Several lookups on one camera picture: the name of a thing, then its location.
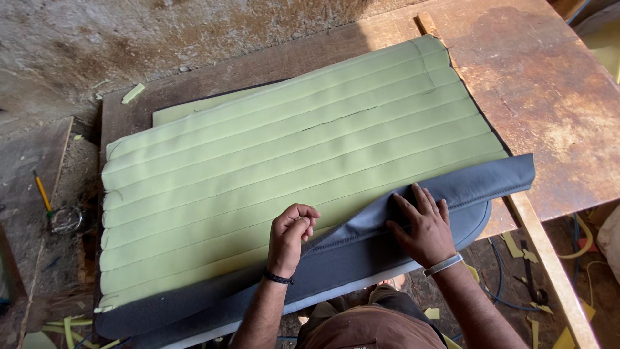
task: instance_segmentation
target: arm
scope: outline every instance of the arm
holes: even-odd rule
[[[456,254],[448,205],[441,200],[438,207],[428,190],[421,189],[417,184],[412,185],[412,189],[418,203],[417,209],[402,196],[394,195],[394,200],[411,221],[411,234],[405,233],[400,225],[390,220],[386,226],[411,258],[428,269]],[[434,274],[433,278],[459,322],[468,346],[527,348],[464,264],[450,266]]]
[[[310,206],[293,204],[273,220],[267,257],[271,274],[292,277],[299,263],[301,241],[312,236],[312,227],[320,216]],[[275,348],[287,287],[269,279],[261,280],[231,349]]]

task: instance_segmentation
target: silver bangle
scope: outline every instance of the silver bangle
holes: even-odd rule
[[[437,274],[440,271],[444,270],[445,268],[447,268],[449,266],[453,266],[453,265],[459,263],[462,260],[463,260],[463,256],[461,256],[460,253],[457,253],[454,256],[448,258],[447,260],[441,261],[441,262],[433,265],[429,269],[426,269],[423,272],[424,276],[431,276],[432,274]]]

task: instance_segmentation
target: brown shirt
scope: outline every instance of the brown shirt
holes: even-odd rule
[[[301,349],[445,349],[425,322],[378,306],[354,307],[308,334]]]

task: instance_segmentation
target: wristband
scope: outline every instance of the wristband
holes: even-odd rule
[[[267,270],[267,268],[265,268],[263,270],[263,276],[266,277],[267,279],[271,280],[271,281],[276,282],[276,283],[285,284],[285,285],[288,285],[288,284],[294,285],[295,284],[295,281],[293,280],[292,277],[288,278],[288,279],[282,278],[281,276],[277,276],[277,275],[271,274],[269,272],[269,270]]]
[[[444,270],[445,268],[449,267],[449,266],[453,266],[457,263],[459,263],[460,261],[463,260],[463,256],[461,256],[460,253],[455,254],[454,256],[448,258],[445,261],[441,261],[435,265],[433,265],[432,267],[430,267],[429,269],[426,269],[423,273],[424,276],[428,277],[431,276],[433,274],[437,274],[440,271]]]

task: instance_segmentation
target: person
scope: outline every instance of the person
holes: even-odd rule
[[[448,205],[438,204],[425,188],[412,185],[417,209],[398,194],[393,199],[411,222],[406,233],[386,221],[400,246],[423,268],[429,269],[451,257],[456,250],[450,232]],[[299,263],[301,241],[312,236],[320,213],[293,204],[273,220],[267,271],[283,279],[292,277]],[[446,303],[458,321],[469,348],[527,348],[489,301],[465,264],[455,263],[432,274]],[[386,280],[370,294],[369,305],[346,309],[341,297],[319,303],[301,327],[296,348],[445,348],[436,328],[413,300],[398,289],[404,275]],[[232,348],[274,348],[280,326],[287,284],[263,278]]]

